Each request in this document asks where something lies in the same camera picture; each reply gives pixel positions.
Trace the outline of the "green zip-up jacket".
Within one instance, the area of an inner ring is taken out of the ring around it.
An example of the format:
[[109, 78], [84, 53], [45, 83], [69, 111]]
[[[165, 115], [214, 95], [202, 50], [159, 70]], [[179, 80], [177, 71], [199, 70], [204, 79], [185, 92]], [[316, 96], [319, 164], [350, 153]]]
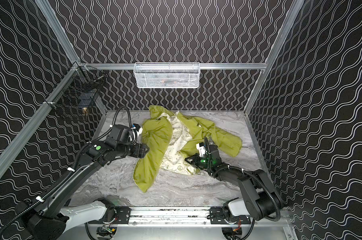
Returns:
[[198, 169], [185, 161], [197, 154], [197, 144], [204, 138], [212, 139], [218, 149], [236, 157], [242, 140], [221, 128], [213, 121], [198, 116], [186, 116], [172, 112], [162, 106], [149, 107], [151, 117], [143, 124], [142, 142], [150, 149], [138, 160], [133, 179], [143, 192], [154, 184], [160, 169], [192, 176]]

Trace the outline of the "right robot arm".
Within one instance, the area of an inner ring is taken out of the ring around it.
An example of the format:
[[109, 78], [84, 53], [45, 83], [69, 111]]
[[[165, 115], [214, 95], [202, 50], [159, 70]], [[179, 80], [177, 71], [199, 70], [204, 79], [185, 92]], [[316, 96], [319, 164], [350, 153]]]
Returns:
[[228, 223], [239, 223], [241, 217], [259, 221], [267, 219], [277, 222], [284, 207], [280, 195], [262, 169], [247, 171], [222, 161], [218, 146], [210, 144], [207, 138], [196, 145], [197, 153], [185, 158], [185, 162], [218, 181], [227, 182], [239, 188], [241, 198], [226, 202], [221, 219]]

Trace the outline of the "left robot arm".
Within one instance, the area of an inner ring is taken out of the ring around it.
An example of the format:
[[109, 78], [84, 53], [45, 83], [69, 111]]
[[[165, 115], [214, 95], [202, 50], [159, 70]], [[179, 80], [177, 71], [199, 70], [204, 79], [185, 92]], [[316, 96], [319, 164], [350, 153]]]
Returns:
[[73, 165], [47, 190], [33, 200], [26, 200], [16, 207], [16, 216], [0, 229], [0, 239], [15, 222], [19, 222], [36, 240], [56, 240], [69, 226], [69, 216], [61, 209], [71, 195], [94, 173], [105, 165], [126, 157], [143, 158], [149, 152], [146, 144], [138, 143], [143, 127], [132, 123], [129, 109], [120, 107], [128, 114], [128, 126], [113, 123], [95, 140], [86, 143], [76, 154]]

